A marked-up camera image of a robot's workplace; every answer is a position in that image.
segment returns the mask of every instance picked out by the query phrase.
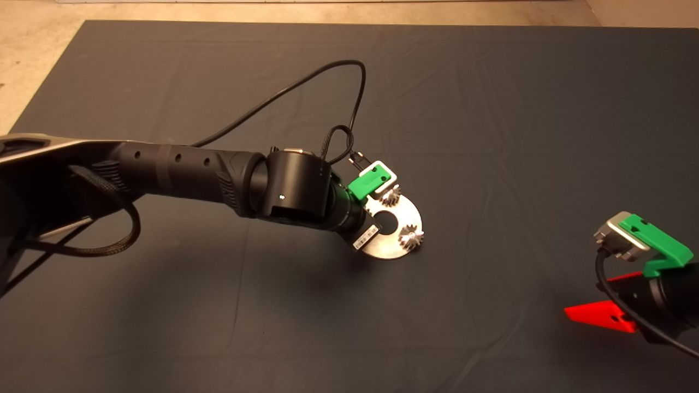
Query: silver metal plate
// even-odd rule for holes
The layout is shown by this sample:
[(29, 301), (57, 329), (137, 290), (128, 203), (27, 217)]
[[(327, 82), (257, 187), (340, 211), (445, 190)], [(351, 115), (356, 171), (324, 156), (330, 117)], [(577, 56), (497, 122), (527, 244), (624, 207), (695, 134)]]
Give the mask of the silver metal plate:
[(361, 249), (363, 252), (375, 258), (395, 259), (411, 251), (406, 250), (401, 245), (401, 230), (408, 225), (413, 225), (417, 228), (416, 231), (422, 232), (422, 218), (415, 205), (406, 198), (405, 195), (401, 195), (398, 203), (393, 206), (384, 206), (380, 201), (369, 197), (364, 208), (372, 216), (382, 211), (392, 213), (398, 220), (398, 226), (396, 231), (392, 234), (383, 235), (379, 233), (374, 236), (374, 238)]

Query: gear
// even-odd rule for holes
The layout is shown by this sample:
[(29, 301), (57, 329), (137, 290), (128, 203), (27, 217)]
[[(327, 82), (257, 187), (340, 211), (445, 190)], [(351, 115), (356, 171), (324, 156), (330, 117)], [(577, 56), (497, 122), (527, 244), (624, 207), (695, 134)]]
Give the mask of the gear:
[(396, 203), (398, 203), (398, 200), (400, 198), (401, 198), (401, 186), (394, 185), (393, 188), (386, 191), (381, 196), (381, 204), (383, 206), (394, 206), (394, 205), (396, 205)]
[(398, 235), (398, 242), (407, 251), (414, 250), (418, 245), (422, 244), (425, 239), (425, 233), (417, 230), (417, 225), (405, 225)]

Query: table surface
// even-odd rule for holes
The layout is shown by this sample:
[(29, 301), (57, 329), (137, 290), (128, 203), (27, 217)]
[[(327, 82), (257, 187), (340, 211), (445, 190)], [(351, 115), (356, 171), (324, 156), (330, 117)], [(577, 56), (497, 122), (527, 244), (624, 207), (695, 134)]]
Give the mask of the table surface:
[[(134, 247), (55, 257), (0, 301), (3, 385), (691, 391), (685, 355), (562, 309), (605, 298), (591, 235), (620, 210), (699, 249), (698, 48), (693, 29), (87, 22), (13, 132), (191, 143), (323, 63), (361, 59), (356, 147), (401, 177), (426, 242), (377, 261), (330, 233), (146, 196)], [(215, 147), (318, 150), (357, 81), (323, 75)], [(75, 244), (128, 226), (108, 217)]]

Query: robotic arm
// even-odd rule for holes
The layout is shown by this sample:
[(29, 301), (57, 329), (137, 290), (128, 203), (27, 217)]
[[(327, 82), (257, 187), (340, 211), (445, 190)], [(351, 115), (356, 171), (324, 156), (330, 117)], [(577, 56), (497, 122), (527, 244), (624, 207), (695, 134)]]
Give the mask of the robotic arm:
[[(672, 345), (699, 359), (699, 353), (677, 341), (699, 327), (699, 266), (692, 252), (659, 228), (629, 212), (610, 218), (595, 233), (598, 289), (610, 300), (565, 309), (576, 322), (635, 333), (646, 341)], [(614, 255), (643, 263), (641, 271), (607, 278), (604, 262)]]
[[(272, 148), (265, 156), (42, 134), (1, 137), (0, 289), (24, 248), (88, 257), (128, 248), (140, 231), (132, 203), (144, 194), (224, 203), (241, 217), (336, 232), (378, 258), (407, 254), (422, 241), (422, 223), (401, 196), (397, 176), (361, 153), (350, 161), (362, 172), (344, 186), (327, 161), (301, 149)], [(122, 208), (134, 228), (116, 247), (86, 252), (43, 242)], [(381, 211), (398, 220), (390, 234), (380, 233)]]

